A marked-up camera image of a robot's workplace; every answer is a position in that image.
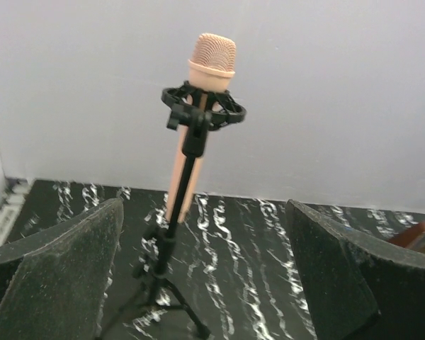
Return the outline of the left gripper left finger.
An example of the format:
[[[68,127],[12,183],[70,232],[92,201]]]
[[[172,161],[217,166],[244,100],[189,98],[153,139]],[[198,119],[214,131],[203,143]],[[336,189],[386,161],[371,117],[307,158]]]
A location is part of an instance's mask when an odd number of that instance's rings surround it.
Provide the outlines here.
[[[123,217],[108,199],[0,246],[0,339],[94,339]]]

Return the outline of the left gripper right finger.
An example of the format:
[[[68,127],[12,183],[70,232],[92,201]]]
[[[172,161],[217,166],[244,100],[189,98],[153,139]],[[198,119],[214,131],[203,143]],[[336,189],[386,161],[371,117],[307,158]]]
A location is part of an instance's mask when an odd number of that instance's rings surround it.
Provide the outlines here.
[[[295,200],[285,213],[319,339],[425,339],[425,254]]]

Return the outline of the black tripod shock-mount stand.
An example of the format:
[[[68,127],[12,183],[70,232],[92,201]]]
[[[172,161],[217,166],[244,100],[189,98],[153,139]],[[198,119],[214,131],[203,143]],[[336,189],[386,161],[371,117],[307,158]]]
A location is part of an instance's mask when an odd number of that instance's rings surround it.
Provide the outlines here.
[[[247,110],[232,98],[227,89],[206,90],[189,81],[177,88],[165,88],[161,94],[161,101],[171,109],[166,124],[168,129],[176,130],[180,125],[187,127],[181,148],[186,160],[178,181],[169,227],[163,229],[153,226],[145,231],[144,239],[156,240],[158,256],[154,259],[146,256],[143,263],[134,267],[132,277],[140,282],[140,287],[102,328],[97,339],[104,339],[118,322],[124,320],[126,312],[133,311],[138,318],[141,314],[156,310],[183,310],[196,326],[198,338],[209,339],[211,335],[209,328],[166,275],[176,246],[176,231],[180,225],[183,201],[187,196],[195,162],[204,154],[208,133],[241,123]]]

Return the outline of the pink microphone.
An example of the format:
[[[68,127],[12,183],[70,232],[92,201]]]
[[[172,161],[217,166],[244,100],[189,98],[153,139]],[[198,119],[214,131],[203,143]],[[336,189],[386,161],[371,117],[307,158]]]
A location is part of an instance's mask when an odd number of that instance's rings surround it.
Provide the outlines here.
[[[201,34],[188,60],[190,85],[206,91],[223,92],[227,90],[234,76],[234,63],[237,53],[233,40],[212,33]],[[178,146],[175,153],[174,169],[166,202],[166,219],[171,218],[176,193],[186,157],[182,153],[187,127],[181,126]]]

